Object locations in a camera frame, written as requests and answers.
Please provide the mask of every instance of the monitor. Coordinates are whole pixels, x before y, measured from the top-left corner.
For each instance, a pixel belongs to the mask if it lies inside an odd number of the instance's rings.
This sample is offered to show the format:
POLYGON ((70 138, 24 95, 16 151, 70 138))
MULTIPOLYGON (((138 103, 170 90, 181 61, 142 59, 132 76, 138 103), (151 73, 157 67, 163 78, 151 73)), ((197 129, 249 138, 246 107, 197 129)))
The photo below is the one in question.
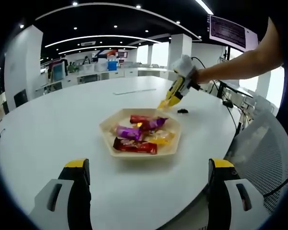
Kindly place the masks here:
POLYGON ((258 36, 253 31, 229 20, 210 15, 209 38, 241 51, 254 50, 258 36))
POLYGON ((53 81, 60 81, 65 77, 64 62, 52 66, 53 81))

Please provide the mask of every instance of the red candy wrapper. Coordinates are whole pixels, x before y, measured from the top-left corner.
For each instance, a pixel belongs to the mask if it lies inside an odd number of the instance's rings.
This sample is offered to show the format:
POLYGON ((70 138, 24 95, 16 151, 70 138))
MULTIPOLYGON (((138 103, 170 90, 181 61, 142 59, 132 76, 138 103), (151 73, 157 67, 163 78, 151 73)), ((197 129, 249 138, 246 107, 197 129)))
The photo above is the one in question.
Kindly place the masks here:
POLYGON ((141 123, 143 121, 149 121, 152 120, 153 118, 150 116, 140 116, 140 115, 131 115, 130 116, 130 123, 135 124, 135 123, 141 123))
POLYGON ((149 153, 151 155, 157 154, 157 144, 149 143, 147 141, 115 138, 113 148, 123 152, 149 153))

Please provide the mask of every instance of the small black object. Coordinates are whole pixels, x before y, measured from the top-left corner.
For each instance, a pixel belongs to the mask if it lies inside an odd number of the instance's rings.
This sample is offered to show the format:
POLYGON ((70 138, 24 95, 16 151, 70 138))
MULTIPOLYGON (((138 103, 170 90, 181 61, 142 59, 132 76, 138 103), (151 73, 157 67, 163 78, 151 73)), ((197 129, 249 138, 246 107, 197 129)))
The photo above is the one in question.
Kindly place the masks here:
POLYGON ((229 100, 223 101, 223 105, 225 105, 228 108, 233 108, 234 107, 233 103, 231 101, 229 101, 229 100))
POLYGON ((188 114, 189 111, 186 110, 186 109, 180 109, 180 110, 177 111, 177 113, 179 113, 179 114, 188 114))

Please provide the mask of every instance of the table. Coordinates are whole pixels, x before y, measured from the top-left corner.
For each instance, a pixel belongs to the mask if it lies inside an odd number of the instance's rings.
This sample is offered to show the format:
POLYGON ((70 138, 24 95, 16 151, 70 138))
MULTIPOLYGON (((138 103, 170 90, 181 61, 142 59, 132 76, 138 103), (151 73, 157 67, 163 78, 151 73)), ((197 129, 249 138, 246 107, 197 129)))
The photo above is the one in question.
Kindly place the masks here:
MULTIPOLYGON (((0 122, 0 131, 6 129, 0 172, 20 208, 29 214, 35 195, 67 162, 88 158, 95 230, 155 230, 179 214, 207 184, 208 159, 224 158, 235 135, 222 101, 191 89, 168 112, 182 126, 177 153, 156 161, 111 157, 98 126, 122 108, 156 108, 171 84, 154 76, 96 81, 55 91, 7 114, 0 122), (177 114, 181 108, 189 114, 177 114)), ((231 111, 237 124, 240 113, 231 111)))

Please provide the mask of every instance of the white wall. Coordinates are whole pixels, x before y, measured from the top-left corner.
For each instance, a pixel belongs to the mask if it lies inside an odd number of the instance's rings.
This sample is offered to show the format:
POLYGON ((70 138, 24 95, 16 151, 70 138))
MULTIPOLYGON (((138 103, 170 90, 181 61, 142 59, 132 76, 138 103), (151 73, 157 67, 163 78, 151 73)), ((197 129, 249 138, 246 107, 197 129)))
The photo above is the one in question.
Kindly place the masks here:
POLYGON ((40 51, 43 33, 30 26, 9 44, 5 56, 4 87, 9 110, 16 108, 14 96, 26 90, 28 100, 34 99, 40 75, 40 51))
POLYGON ((138 49, 128 50, 128 57, 125 61, 136 62, 138 49))

